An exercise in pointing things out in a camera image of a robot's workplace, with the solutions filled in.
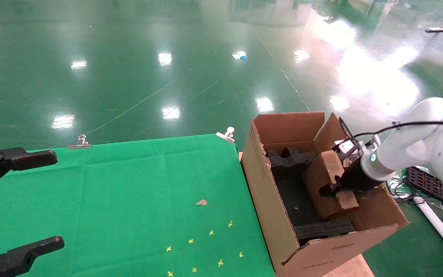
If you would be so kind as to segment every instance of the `white pipe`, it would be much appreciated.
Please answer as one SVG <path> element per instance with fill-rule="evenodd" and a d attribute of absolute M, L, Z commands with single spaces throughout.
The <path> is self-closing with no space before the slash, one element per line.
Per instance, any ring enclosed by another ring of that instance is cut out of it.
<path fill-rule="evenodd" d="M 417 203 L 418 208 L 420 208 L 420 210 L 425 214 L 427 219 L 430 221 L 430 223 L 432 223 L 434 228 L 443 238 L 443 223 L 435 214 L 435 212 L 431 209 L 431 207 L 429 207 L 429 205 L 425 202 L 423 198 L 416 196 L 413 200 L 415 201 L 415 203 Z"/>

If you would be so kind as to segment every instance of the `green table cover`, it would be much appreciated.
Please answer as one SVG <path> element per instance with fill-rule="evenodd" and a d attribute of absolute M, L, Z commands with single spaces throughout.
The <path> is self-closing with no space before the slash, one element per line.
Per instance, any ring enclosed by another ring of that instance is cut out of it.
<path fill-rule="evenodd" d="M 65 240 L 26 276 L 274 276 L 235 144 L 197 135 L 55 151 L 56 165 L 0 180 L 0 254 Z"/>

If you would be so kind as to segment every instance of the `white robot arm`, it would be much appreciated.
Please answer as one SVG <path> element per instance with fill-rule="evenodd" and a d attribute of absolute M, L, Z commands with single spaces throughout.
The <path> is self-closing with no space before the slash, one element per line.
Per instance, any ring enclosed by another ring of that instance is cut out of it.
<path fill-rule="evenodd" d="M 403 120 L 425 125 L 418 123 L 396 128 L 382 144 L 376 136 L 375 149 L 371 151 L 359 142 L 362 157 L 341 177 L 343 188 L 356 187 L 357 182 L 370 187 L 389 180 L 396 170 L 414 165 L 429 168 L 443 181 L 443 125 L 432 124 L 432 121 L 443 123 L 443 98 L 423 100 Z"/>

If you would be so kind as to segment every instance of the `cardboard box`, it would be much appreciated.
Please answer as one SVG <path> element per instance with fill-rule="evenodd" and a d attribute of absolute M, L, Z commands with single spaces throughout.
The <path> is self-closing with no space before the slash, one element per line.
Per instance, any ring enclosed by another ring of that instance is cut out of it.
<path fill-rule="evenodd" d="M 379 187 L 365 199 L 357 197 L 358 208 L 333 217 L 350 220 L 356 232 L 299 244 L 264 147 L 280 152 L 298 147 L 301 152 L 318 153 L 314 164 L 320 162 L 320 168 L 311 165 L 313 170 L 304 177 L 313 179 L 313 185 L 322 185 L 334 174 L 340 175 L 340 170 L 342 173 L 341 165 L 332 161 L 336 154 L 325 151 L 344 138 L 338 118 L 331 114 L 325 122 L 324 112 L 262 114 L 251 121 L 241 161 L 277 277 L 321 277 L 409 224 L 389 193 Z M 325 205 L 316 211 L 325 218 Z"/>

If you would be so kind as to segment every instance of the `green epoxy floor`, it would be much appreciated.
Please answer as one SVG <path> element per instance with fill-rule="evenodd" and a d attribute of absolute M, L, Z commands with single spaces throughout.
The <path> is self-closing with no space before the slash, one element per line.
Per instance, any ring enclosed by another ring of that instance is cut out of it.
<path fill-rule="evenodd" d="M 424 31 L 442 22 L 443 0 L 0 0 L 0 148 L 228 126 L 242 148 L 260 112 L 376 130 L 443 97 L 443 33 Z M 371 269 L 443 276 L 443 240 L 401 208 L 411 225 L 364 254 Z"/>

